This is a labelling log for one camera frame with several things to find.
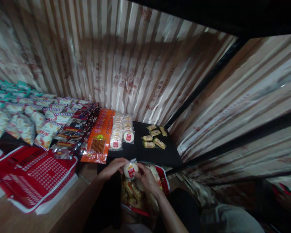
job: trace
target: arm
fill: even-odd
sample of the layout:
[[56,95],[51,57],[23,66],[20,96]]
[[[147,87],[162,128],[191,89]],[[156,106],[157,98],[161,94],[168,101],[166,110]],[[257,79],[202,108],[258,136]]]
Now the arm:
[[163,191],[159,188],[156,180],[150,169],[146,168],[141,163],[138,163],[141,174],[135,173],[135,177],[140,179],[146,191],[152,193],[157,200],[161,216],[168,233],[183,232],[187,233],[187,229],[175,213],[174,209],[170,205]]

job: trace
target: forearm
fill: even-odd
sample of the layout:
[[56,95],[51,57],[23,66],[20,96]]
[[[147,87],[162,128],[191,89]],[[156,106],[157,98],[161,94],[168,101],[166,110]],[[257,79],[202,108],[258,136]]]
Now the forearm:
[[188,232],[163,192],[158,195],[156,200],[161,212],[164,225],[166,227],[166,231],[168,233]]

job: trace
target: orange package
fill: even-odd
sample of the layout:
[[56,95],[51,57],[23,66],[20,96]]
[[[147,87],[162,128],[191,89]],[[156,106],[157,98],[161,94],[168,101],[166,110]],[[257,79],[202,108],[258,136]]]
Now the orange package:
[[86,153],[81,158],[82,162],[106,163],[114,114],[114,110],[101,110],[88,138]]

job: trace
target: person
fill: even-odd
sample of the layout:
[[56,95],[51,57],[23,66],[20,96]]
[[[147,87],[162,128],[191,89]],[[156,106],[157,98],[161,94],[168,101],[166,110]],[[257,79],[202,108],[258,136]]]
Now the person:
[[[120,179],[113,179],[112,185],[107,187],[108,182],[116,177],[117,171],[122,173],[121,167],[129,161],[124,158],[114,159],[95,177],[91,185],[96,187],[93,193],[95,203],[90,216],[87,219],[83,232],[100,232],[109,226],[114,216],[120,214],[117,206],[120,206]],[[183,189],[176,189],[168,197],[159,188],[150,169],[138,163],[139,172],[134,173],[137,179],[142,182],[145,191],[151,193],[156,199],[160,216],[157,220],[154,232],[186,233],[200,232],[198,205],[194,198]],[[146,226],[140,224],[124,224],[120,232],[151,232]]]

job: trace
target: red label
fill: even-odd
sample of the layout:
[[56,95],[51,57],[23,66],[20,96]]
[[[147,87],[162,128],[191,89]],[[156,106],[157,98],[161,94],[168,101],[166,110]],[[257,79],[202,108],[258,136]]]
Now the red label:
[[128,171],[129,177],[132,178],[134,175],[133,173],[135,172],[135,169],[132,168],[131,170]]

